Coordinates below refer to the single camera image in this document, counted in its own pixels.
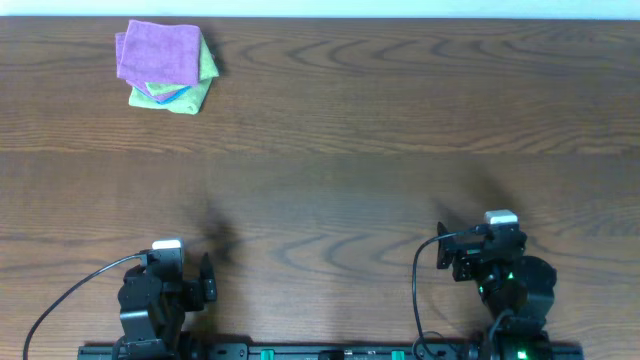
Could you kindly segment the purple microfiber cloth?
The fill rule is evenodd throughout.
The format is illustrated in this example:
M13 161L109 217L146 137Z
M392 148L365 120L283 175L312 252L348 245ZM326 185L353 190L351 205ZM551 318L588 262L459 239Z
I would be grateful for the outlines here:
M130 20L117 77L125 80L196 85L201 30L194 25L161 25Z

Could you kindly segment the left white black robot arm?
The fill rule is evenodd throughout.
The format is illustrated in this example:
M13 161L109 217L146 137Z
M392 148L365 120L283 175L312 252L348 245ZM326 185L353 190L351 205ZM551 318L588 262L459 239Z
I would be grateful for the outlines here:
M112 346L112 360L206 360L206 346L182 329L186 314L217 300L210 257L202 256L199 276L183 278L183 252L147 250L125 273L118 292L124 331Z

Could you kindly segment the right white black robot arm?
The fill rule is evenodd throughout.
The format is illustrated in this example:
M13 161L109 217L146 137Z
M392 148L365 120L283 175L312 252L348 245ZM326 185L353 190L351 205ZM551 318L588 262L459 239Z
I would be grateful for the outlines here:
M544 331L554 304L557 271L525 254L527 235L517 221L484 223L457 234L437 224L437 267L456 282L473 281L494 322L470 359L551 359Z

